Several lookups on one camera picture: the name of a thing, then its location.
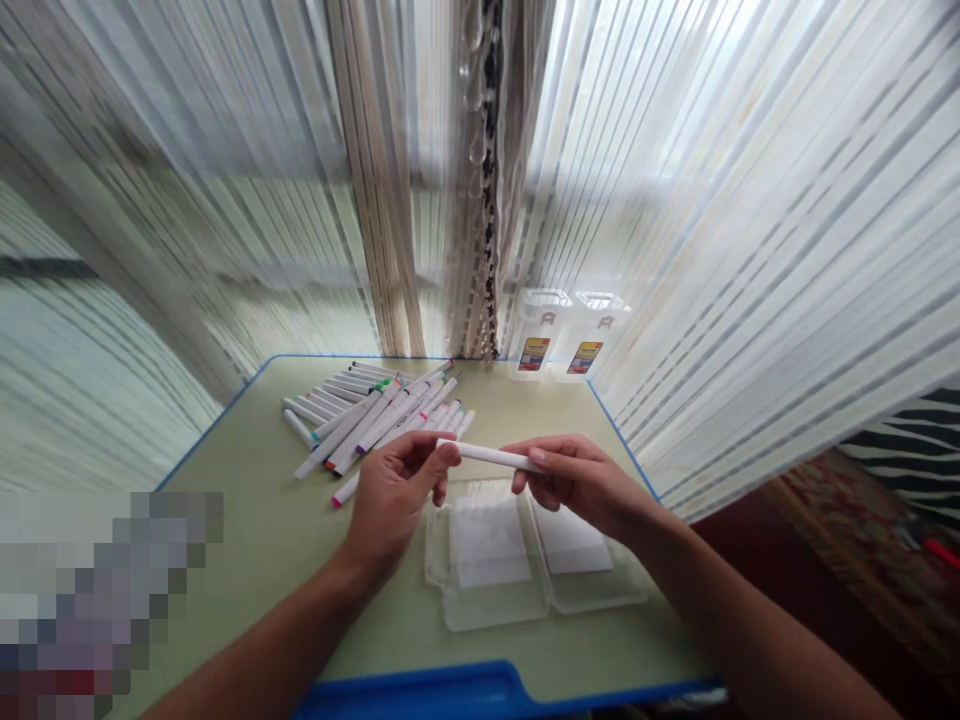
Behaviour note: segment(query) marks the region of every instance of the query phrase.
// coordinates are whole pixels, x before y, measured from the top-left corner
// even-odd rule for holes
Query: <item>pixelated area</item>
[[[221,493],[8,493],[0,717],[104,717],[163,641],[151,620],[222,541]]]

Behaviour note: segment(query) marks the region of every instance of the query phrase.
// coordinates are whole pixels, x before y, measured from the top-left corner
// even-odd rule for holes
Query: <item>patterned rug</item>
[[[960,702],[960,573],[894,534],[909,508],[836,451],[771,480],[765,497]],[[945,535],[938,539],[956,551]]]

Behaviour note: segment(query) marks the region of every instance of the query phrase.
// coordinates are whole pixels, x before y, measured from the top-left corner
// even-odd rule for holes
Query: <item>marker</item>
[[[340,423],[350,417],[350,412],[355,407],[355,405],[351,405],[349,408],[333,418],[333,420],[328,420],[323,425],[320,425],[316,430],[313,431],[313,434],[323,440],[323,438],[332,433],[340,425]]]
[[[357,395],[369,395],[370,391],[373,389],[373,385],[366,385],[364,383],[356,382],[347,382],[346,380],[340,380],[339,378],[332,377],[327,380],[325,385],[333,385],[342,390],[349,390],[350,392],[355,392]]]
[[[409,388],[403,388],[387,409],[383,411],[380,419],[373,424],[373,427],[371,427],[367,431],[367,434],[357,443],[357,452],[363,454],[369,451],[377,440],[386,435],[387,431],[396,424],[397,420],[399,420],[408,409],[414,406],[417,398],[420,397],[419,393],[426,392],[428,388],[429,386],[425,384],[418,387],[414,387],[411,384]]]
[[[350,408],[353,407],[353,405],[348,403],[346,400],[343,401],[343,405],[334,405],[332,402],[328,402],[327,400],[325,400],[324,398],[320,397],[319,395],[313,392],[307,395],[307,400],[312,402],[314,405],[318,405],[322,407],[324,410],[327,411],[327,414],[333,417],[336,417],[337,415],[342,413],[344,410],[349,410]]]
[[[297,415],[302,417],[304,420],[309,420],[314,425],[323,425],[325,422],[327,422],[326,418],[320,417],[315,412],[311,412],[310,410],[307,410],[305,407],[303,407],[303,405],[298,403],[296,400],[292,400],[290,398],[284,398],[283,406],[287,410],[292,410]]]
[[[319,385],[309,392],[308,397],[311,398],[313,402],[319,402],[320,400],[323,400],[328,405],[333,405],[335,408],[340,410],[349,410],[353,407],[353,403],[348,403],[343,398],[338,398],[336,395],[331,395]]]
[[[312,412],[314,415],[319,415],[319,416],[322,417],[324,420],[332,420],[333,418],[335,418],[337,415],[340,414],[340,410],[339,410],[339,409],[338,409],[338,410],[331,410],[330,408],[325,407],[325,406],[321,405],[320,403],[315,403],[315,402],[313,402],[313,400],[311,400],[309,397],[304,397],[303,395],[297,395],[297,397],[294,398],[294,401],[295,401],[297,404],[302,405],[303,407],[305,407],[307,410],[309,410],[310,412]]]
[[[335,508],[343,507],[343,504],[353,497],[353,494],[357,491],[357,485],[360,484],[360,471],[357,470],[353,475],[350,476],[350,479],[347,480],[340,489],[330,498],[330,502]]]
[[[375,378],[373,380],[370,380],[365,377],[361,377],[356,373],[348,373],[348,372],[337,373],[330,379],[339,380],[340,382],[349,382],[349,383],[353,383],[354,385],[363,385],[364,387],[367,387],[367,388],[376,387],[377,385],[382,383],[384,380],[386,380],[386,378]]]
[[[376,373],[378,375],[382,375],[383,377],[390,377],[390,378],[399,377],[399,378],[403,378],[404,380],[414,380],[416,378],[415,375],[411,375],[410,373],[405,373],[400,370],[390,370],[388,368],[382,368],[379,365],[368,365],[367,363],[357,362],[356,360],[353,361],[352,365],[353,367],[359,368],[360,370]]]
[[[460,455],[463,457],[473,458],[474,460],[480,460],[482,462],[493,463],[494,465],[515,467],[518,470],[526,470],[528,472],[544,472],[530,462],[530,458],[528,458],[526,455],[507,453],[503,450],[494,450],[493,448],[480,447],[479,445],[470,445],[469,443],[457,442],[456,440],[437,440],[437,447],[440,447],[446,443],[456,445],[460,450]]]
[[[436,410],[440,406],[440,403],[446,400],[447,396],[453,392],[453,389],[456,386],[457,386],[456,378],[450,378],[449,380],[447,380],[447,382],[444,383],[443,389],[434,396],[433,400],[430,401],[430,404],[427,405],[425,408],[422,408],[423,411],[427,413],[427,415],[429,415],[431,412]]]
[[[466,413],[463,412],[463,408],[457,408],[457,411],[455,413],[450,413],[450,416],[447,418],[446,424],[443,426],[443,431],[456,433],[457,428],[460,427],[460,423],[463,422],[463,418],[465,416],[466,416]]]
[[[460,423],[460,427],[457,428],[457,440],[462,440],[463,436],[466,435],[467,429],[473,423],[473,419],[477,416],[476,410],[471,410],[467,413],[466,417],[463,418],[463,421]]]
[[[450,414],[450,408],[452,405],[442,405],[433,415],[430,416],[430,420],[427,421],[427,424],[424,425],[424,430],[437,430],[443,427],[443,424],[447,421],[447,416]]]
[[[444,360],[432,370],[427,370],[423,375],[414,380],[411,385],[418,385],[421,382],[433,382],[437,377],[453,367],[453,360]]]
[[[333,470],[337,475],[343,475],[359,457],[357,453],[357,443],[363,438],[384,410],[390,405],[390,401],[400,391],[399,380],[384,380],[381,385],[373,389],[373,394],[377,400],[370,406],[367,414],[357,423],[357,426],[350,431],[350,434],[344,438],[343,442],[330,453],[330,457],[324,463],[328,470]]]
[[[311,470],[326,460],[330,453],[337,447],[337,445],[343,442],[343,439],[347,436],[347,434],[357,426],[357,423],[360,422],[360,419],[364,416],[364,414],[370,408],[370,405],[372,405],[376,399],[376,396],[370,395],[368,398],[365,398],[363,402],[358,403],[347,410],[339,424],[333,429],[333,432],[331,432],[330,435],[327,436],[322,443],[320,443],[316,450],[310,453],[310,457],[308,457],[303,464],[298,467],[296,471],[294,471],[293,476],[297,480],[303,480],[303,478],[305,478]]]
[[[437,425],[436,425],[436,427],[434,427],[433,429],[434,429],[434,430],[440,430],[441,432],[449,432],[449,430],[447,430],[447,428],[450,427],[450,423],[451,423],[453,420],[457,420],[457,422],[459,422],[459,419],[456,417],[456,415],[457,415],[457,410],[459,410],[459,409],[460,409],[460,401],[459,401],[459,400],[454,400],[454,401],[453,401],[452,403],[450,403],[450,405],[447,407],[447,411],[446,411],[446,412],[443,414],[443,416],[437,421]]]
[[[323,384],[323,389],[331,395],[336,395],[338,398],[342,398],[349,403],[358,403],[369,397],[366,394],[361,395],[360,393],[355,393],[352,390],[344,390],[336,385],[331,385],[329,380]]]
[[[383,375],[377,375],[376,373],[367,372],[366,370],[355,368],[353,365],[347,368],[347,371],[345,374],[351,377],[360,378],[361,380],[370,380],[371,382],[375,382],[375,383],[380,382],[381,380],[386,380],[386,378]]]
[[[393,430],[391,430],[382,438],[380,438],[377,444],[373,446],[373,449],[379,450],[388,442],[393,442],[404,433],[413,432],[414,430],[419,430],[427,423],[427,419],[428,418],[426,413],[419,412],[419,411],[414,412],[413,416],[409,418],[409,420],[405,421],[403,425],[401,425],[400,427],[397,427],[396,425],[394,425]]]
[[[374,445],[375,448],[386,445],[388,442],[393,440],[395,437],[399,437],[405,432],[409,431],[407,425],[413,421],[418,413],[423,412],[423,409],[426,408],[432,401],[433,398],[437,396],[443,390],[443,382],[438,382],[433,387],[431,387],[419,400],[419,405],[411,407],[404,414],[402,418],[390,429],[387,433],[380,438],[380,441]]]
[[[320,442],[312,432],[304,427],[303,423],[300,422],[300,419],[293,414],[292,410],[284,410],[283,419],[286,420],[287,424],[293,428],[293,431],[297,434],[297,436],[303,440],[303,444],[307,446],[307,449],[313,450],[317,446],[317,443]]]

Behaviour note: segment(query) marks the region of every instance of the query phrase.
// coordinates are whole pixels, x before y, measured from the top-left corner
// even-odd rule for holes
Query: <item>green table top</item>
[[[416,375],[435,360],[370,360]],[[296,483],[306,456],[280,415],[280,400],[305,393],[349,358],[278,356],[263,367],[172,473],[164,490],[224,497],[223,542],[206,548],[187,591],[152,621],[149,669],[134,671],[112,717],[139,715],[304,582],[334,552],[352,503],[336,510],[342,481],[316,472]],[[640,473],[587,384],[513,382],[506,363],[457,362],[454,396],[477,411],[465,438],[499,447],[537,435],[584,433],[637,482]],[[464,460],[452,479],[483,478],[491,466]],[[642,605],[463,633],[443,620],[439,591],[424,579],[423,527],[397,574],[347,633],[321,681],[505,659],[537,702],[705,680],[713,673],[669,603],[654,589]]]

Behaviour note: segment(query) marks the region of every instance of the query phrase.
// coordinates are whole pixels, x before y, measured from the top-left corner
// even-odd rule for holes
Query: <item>plastic box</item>
[[[518,496],[510,490],[510,478],[450,482],[440,509],[427,508],[426,578],[439,588],[444,620],[453,632],[494,625],[540,620],[553,607],[563,615],[640,604],[649,597],[653,581],[646,570],[620,543],[604,538],[613,569],[600,572],[551,575],[537,530],[529,491]],[[461,498],[490,503],[513,503],[520,517],[524,557],[530,579],[482,587],[461,587],[455,561]]]
[[[550,366],[557,382],[592,377],[600,353],[610,354],[630,320],[630,307],[613,293],[576,292],[574,297]]]
[[[508,355],[512,380],[543,379],[572,308],[563,290],[530,288],[521,293],[518,327]]]

